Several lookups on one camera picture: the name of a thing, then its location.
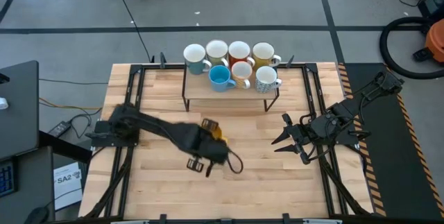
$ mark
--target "mug handle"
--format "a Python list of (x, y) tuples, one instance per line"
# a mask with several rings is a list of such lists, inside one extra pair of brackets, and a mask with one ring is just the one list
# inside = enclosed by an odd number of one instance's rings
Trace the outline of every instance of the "mug handle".
[(250, 81), (248, 79), (245, 79), (244, 83), (245, 83), (244, 89), (250, 89), (250, 86), (251, 86)]
[(208, 60), (203, 60), (203, 63), (204, 63), (205, 65), (208, 66), (208, 68), (204, 68), (204, 69), (202, 70), (203, 72), (208, 72), (208, 71), (211, 69), (211, 67), (213, 66), (213, 65), (211, 64), (211, 62), (209, 62)]
[(271, 58), (271, 63), (270, 63), (270, 67), (276, 67), (278, 66), (282, 61), (282, 58), (278, 55), (273, 55), (273, 57)]
[(221, 61), (225, 67), (228, 67), (228, 61), (225, 58), (222, 58)]
[(276, 79), (275, 84), (271, 87), (271, 89), (279, 88), (281, 85), (282, 85), (282, 80), (278, 78)]
[(232, 89), (232, 88), (234, 88), (234, 87), (236, 87), (236, 81), (230, 79), (230, 80), (228, 81), (228, 86), (227, 86), (227, 88), (228, 88), (228, 89)]
[(250, 63), (251, 67), (254, 67), (256, 65), (256, 61), (254, 59), (252, 59), (251, 57), (247, 58), (247, 62)]

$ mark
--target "mug rack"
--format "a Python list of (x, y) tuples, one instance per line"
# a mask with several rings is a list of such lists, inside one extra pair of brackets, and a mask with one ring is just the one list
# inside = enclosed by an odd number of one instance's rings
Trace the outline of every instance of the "mug rack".
[[(267, 93), (256, 92), (255, 88), (241, 89), (233, 88), (226, 92), (215, 92), (211, 88), (211, 82), (208, 79), (208, 74), (193, 75), (187, 70), (187, 66), (184, 66), (183, 71), (183, 83), (182, 83), (182, 98), (185, 110), (189, 111), (189, 101), (194, 100), (263, 100), (265, 112), (268, 112), (279, 98), (279, 88), (270, 90)], [(250, 77), (250, 84), (254, 85), (255, 75)], [(267, 104), (267, 100), (272, 100), (270, 105)]]

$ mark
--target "wooden tabletop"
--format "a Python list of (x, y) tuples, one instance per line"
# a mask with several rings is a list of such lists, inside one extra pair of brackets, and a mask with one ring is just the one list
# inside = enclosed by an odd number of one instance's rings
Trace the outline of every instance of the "wooden tabletop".
[[(130, 64), (113, 66), (102, 119), (123, 103), (129, 69)], [(326, 106), (343, 100), (336, 65), (318, 63), (318, 70)], [(167, 214), (170, 219), (282, 218), (282, 213), (290, 213), (292, 218), (327, 217), (318, 162), (304, 165), (294, 153), (273, 152), (291, 144), (291, 140), (270, 145), (282, 132), (283, 113), (292, 119), (308, 113), (302, 72), (280, 69), (278, 76), (283, 85), (269, 112), (264, 112), (262, 101), (245, 99), (196, 99), (190, 101), (190, 112), (185, 112), (183, 70), (148, 70), (141, 112), (173, 122), (200, 123), (203, 118), (218, 121), (229, 146), (244, 161), (245, 169), (235, 175), (227, 166), (215, 166), (206, 178), (204, 173), (186, 168), (189, 156), (170, 141), (141, 131), (133, 157), (125, 219), (158, 219), (160, 214)], [(314, 88), (312, 75), (309, 77)], [(317, 98), (314, 100), (318, 110)], [(344, 185), (364, 209), (372, 212), (358, 154), (342, 146), (335, 149)], [(108, 187), (114, 152), (115, 148), (106, 148), (91, 161), (80, 216), (91, 210)], [(339, 213), (336, 190), (330, 184), (335, 211)], [(118, 188), (114, 214), (119, 192)]]

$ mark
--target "grey floor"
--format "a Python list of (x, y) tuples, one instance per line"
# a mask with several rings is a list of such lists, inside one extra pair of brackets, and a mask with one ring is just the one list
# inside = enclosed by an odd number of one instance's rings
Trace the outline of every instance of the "grey floor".
[[(141, 36), (150, 55), (163, 52), (168, 62), (183, 62), (182, 50), (188, 44), (204, 45), (213, 39), (243, 40), (249, 44), (270, 42), (284, 61), (295, 55), (294, 61), (337, 62), (322, 0), (125, 1), (136, 24), (146, 28)], [(406, 15), (420, 15), (417, 8), (402, 5), (398, 0), (327, 1), (335, 26), (384, 26)], [(7, 0), (0, 0), (0, 8), (5, 2)], [(220, 27), (215, 27), (214, 31), (179, 32), (183, 26), (196, 25)], [(270, 26), (270, 30), (233, 31), (235, 28), (224, 28), (260, 25)], [(282, 31), (280, 26), (306, 28)], [(122, 0), (13, 0), (3, 19), (0, 17), (0, 67), (38, 60), (41, 78), (106, 82), (113, 63), (148, 62), (138, 35), (119, 30), (133, 27)], [(30, 34), (5, 31), (18, 28), (28, 28)], [(56, 28), (63, 29), (56, 33)], [(70, 28), (116, 30), (113, 33), (73, 33)], [(338, 31), (345, 62), (381, 62), (379, 34), (379, 31)], [(437, 69), (432, 63), (416, 65), (411, 61), (411, 54), (423, 44), (424, 37), (418, 32), (395, 32), (389, 38), (390, 52), (402, 66), (416, 71)], [(405, 80), (402, 91), (405, 105), (435, 183), (444, 196), (442, 81)], [(105, 89), (105, 85), (41, 82), (40, 96), (59, 104), (99, 107)], [(41, 106), (40, 129), (47, 131), (78, 113)], [(82, 120), (75, 124), (80, 129), (85, 126)], [(86, 140), (85, 137), (77, 139), (72, 132), (65, 139), (74, 144)], [(59, 157), (55, 160), (56, 166), (69, 162)], [(78, 206), (64, 209), (58, 213), (58, 218), (74, 218), (77, 210)]]

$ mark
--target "black desk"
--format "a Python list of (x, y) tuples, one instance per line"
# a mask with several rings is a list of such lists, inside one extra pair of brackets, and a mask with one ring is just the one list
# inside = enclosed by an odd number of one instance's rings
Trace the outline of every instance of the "black desk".
[(0, 69), (10, 82), (0, 84), (0, 97), (9, 108), (0, 110), (0, 160), (38, 147), (39, 76), (38, 62), (30, 61)]
[[(92, 152), (39, 131), (38, 62), (0, 69), (9, 82), (0, 84), (0, 97), (9, 108), (0, 110), (0, 160), (15, 157), (18, 190), (0, 198), (0, 223), (23, 224), (31, 211), (54, 199), (53, 152), (89, 163)], [(54, 204), (48, 205), (54, 220)]]
[[(53, 153), (51, 147), (20, 155), (17, 159), (19, 190), (0, 198), (0, 222), (23, 224), (36, 207), (54, 199)], [(54, 220), (54, 203), (48, 205), (48, 221)]]

